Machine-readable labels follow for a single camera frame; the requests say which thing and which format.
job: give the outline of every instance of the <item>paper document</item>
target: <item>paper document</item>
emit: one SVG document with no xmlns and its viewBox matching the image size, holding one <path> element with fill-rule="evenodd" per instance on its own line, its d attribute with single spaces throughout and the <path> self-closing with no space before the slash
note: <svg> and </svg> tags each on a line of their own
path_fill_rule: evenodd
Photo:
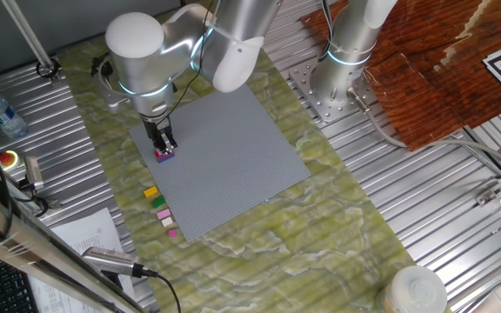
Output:
<svg viewBox="0 0 501 313">
<path fill-rule="evenodd" d="M 116 232 L 115 224 L 107 209 L 98 211 L 91 216 L 75 222 L 57 226 L 51 229 L 63 241 L 79 254 L 89 247 L 105 248 L 123 251 Z M 68 296 L 64 292 L 29 276 L 30 285 L 40 313 L 96 313 L 98 310 Z M 134 298 L 130 277 L 119 275 L 119 280 L 125 293 Z"/>
</svg>

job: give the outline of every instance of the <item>gray wall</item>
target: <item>gray wall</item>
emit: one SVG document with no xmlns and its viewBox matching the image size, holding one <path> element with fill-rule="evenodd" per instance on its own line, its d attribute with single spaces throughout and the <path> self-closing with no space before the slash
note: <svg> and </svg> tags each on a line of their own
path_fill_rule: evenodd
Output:
<svg viewBox="0 0 501 313">
<path fill-rule="evenodd" d="M 179 0 L 17 0 L 40 43 L 48 52 L 103 33 L 111 20 L 126 12 L 152 16 L 177 8 Z M 0 72 L 35 62 L 0 1 Z"/>
</svg>

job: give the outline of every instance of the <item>metal table surface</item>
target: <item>metal table surface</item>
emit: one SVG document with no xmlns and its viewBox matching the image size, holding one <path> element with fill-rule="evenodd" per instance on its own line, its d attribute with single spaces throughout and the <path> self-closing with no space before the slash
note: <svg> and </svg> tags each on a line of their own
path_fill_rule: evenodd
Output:
<svg viewBox="0 0 501 313">
<path fill-rule="evenodd" d="M 321 48 L 317 44 L 320 38 L 298 19 L 320 8 L 318 0 L 286 0 L 266 36 L 264 50 L 290 85 L 291 66 L 315 57 Z M 36 74 L 34 65 L 0 76 L 0 92 L 30 127 L 30 134 L 16 141 L 0 130 L 0 150 L 38 156 L 45 181 L 40 196 L 59 199 L 62 204 L 60 210 L 51 210 L 42 218 L 46 225 L 67 223 L 108 208 L 124 251 L 136 254 L 72 99 L 66 73 L 59 74 L 62 82 L 54 86 Z M 325 124 L 305 100 L 303 106 L 413 259 L 444 281 L 449 298 L 501 264 L 501 206 L 494 201 L 479 207 L 475 201 L 495 174 L 468 150 L 448 145 L 411 153 L 384 141 L 358 110 Z M 394 133 L 380 105 L 372 109 L 385 131 Z M 497 149 L 501 116 L 475 132 Z M 12 172 L 17 179 L 23 175 L 23 166 Z M 133 279 L 133 284 L 137 301 L 147 309 L 155 308 L 148 282 Z"/>
</svg>

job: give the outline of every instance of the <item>pink lego brick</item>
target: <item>pink lego brick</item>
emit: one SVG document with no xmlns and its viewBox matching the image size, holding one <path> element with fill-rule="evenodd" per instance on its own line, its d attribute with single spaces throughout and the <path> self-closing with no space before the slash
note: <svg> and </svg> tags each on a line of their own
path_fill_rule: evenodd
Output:
<svg viewBox="0 0 501 313">
<path fill-rule="evenodd" d="M 170 209 L 161 210 L 157 213 L 157 219 L 160 221 L 169 216 L 171 216 Z"/>
</svg>

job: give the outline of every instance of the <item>green marble mat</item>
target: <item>green marble mat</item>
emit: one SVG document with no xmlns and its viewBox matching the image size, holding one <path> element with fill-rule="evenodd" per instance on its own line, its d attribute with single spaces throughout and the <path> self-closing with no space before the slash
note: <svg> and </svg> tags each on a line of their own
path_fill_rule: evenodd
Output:
<svg viewBox="0 0 501 313">
<path fill-rule="evenodd" d="M 372 312 L 378 291 L 414 264 L 263 51 L 248 85 L 311 177 L 193 243 L 169 238 L 156 218 L 165 205 L 143 195 L 155 183 L 128 132 L 138 114 L 124 103 L 111 113 L 90 78 L 106 51 L 97 37 L 58 57 L 137 253 L 171 280 L 183 312 Z M 184 102 L 212 91 L 199 77 Z M 168 287 L 150 284 L 162 311 L 176 312 Z"/>
</svg>

